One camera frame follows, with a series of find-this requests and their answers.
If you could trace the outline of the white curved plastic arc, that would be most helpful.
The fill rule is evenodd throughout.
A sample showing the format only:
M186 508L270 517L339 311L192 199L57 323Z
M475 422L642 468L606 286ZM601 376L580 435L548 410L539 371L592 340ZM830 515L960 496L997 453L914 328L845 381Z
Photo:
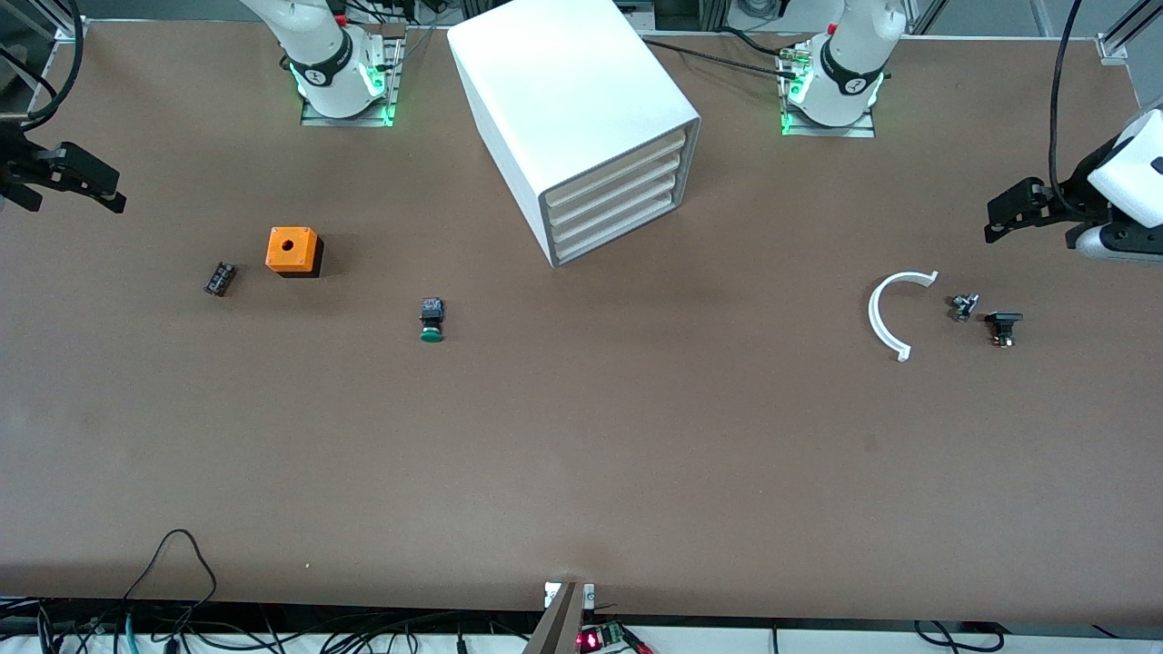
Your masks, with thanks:
M891 285L900 284L901 282L908 282L909 284L921 287L930 287L936 280L939 280L939 272L936 272L936 270L928 273L896 272L890 273L889 277L882 279L880 284L878 284L873 289L872 293L870 293L866 305L868 322L870 324L876 337L880 340L880 342L889 348L890 351L896 353L897 362L908 361L909 356L912 356L912 347L902 340L899 340L893 332L889 330L889 326L884 322L880 308L883 294Z

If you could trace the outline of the orange box with hole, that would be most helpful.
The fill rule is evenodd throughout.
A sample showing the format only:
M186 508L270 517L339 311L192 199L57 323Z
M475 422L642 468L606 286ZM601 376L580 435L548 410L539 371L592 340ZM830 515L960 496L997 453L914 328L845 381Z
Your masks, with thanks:
M308 226L274 226L269 232L264 264L283 278L319 278L324 240Z

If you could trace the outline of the circuit board with red light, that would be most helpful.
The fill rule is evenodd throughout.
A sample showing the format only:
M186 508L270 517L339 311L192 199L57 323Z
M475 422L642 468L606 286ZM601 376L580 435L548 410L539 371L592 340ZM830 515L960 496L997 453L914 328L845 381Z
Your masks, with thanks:
M651 646L619 621L579 630L576 645L577 654L655 654Z

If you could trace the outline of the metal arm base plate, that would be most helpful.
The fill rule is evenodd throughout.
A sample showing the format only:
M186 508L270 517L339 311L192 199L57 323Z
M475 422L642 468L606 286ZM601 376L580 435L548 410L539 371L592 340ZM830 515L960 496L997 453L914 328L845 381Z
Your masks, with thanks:
M784 48L777 58L777 71L785 77L778 80L780 88L780 125L784 136L818 136L844 138L875 137L873 106L878 99L878 90L884 83L884 74L878 74L868 92L857 95L841 95L840 104L852 107L859 101L859 119L851 125L818 123L802 108L802 100L809 94L814 80L830 81L826 74L814 74L813 61L818 54L815 37Z
M337 54L319 64L288 61L304 98L302 125L391 127L404 62L404 40L385 40L358 24L344 29Z

